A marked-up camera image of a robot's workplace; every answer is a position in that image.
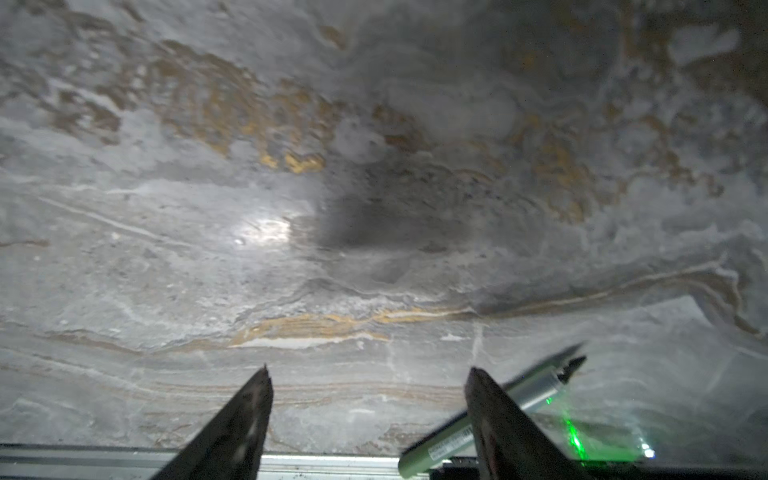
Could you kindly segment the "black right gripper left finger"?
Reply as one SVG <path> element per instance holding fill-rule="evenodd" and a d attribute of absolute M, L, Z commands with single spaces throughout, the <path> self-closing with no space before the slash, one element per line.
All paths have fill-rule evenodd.
<path fill-rule="evenodd" d="M 268 369 L 259 369 L 156 479 L 257 478 L 273 405 Z"/>

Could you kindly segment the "green pen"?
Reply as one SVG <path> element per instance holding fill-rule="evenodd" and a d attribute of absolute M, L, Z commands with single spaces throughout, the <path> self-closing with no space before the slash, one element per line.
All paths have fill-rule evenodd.
<path fill-rule="evenodd" d="M 467 412 L 403 454 L 400 476 L 425 473 L 473 445 L 482 479 L 588 479 L 585 468 L 569 460 L 525 413 L 556 395 L 585 361 L 579 356 L 539 368 L 507 387 L 472 368 L 464 386 Z"/>

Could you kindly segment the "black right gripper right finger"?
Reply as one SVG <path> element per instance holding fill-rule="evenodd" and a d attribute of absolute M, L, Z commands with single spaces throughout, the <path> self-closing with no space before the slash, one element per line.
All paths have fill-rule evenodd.
<path fill-rule="evenodd" d="M 588 479 L 483 369 L 464 386 L 481 479 Z"/>

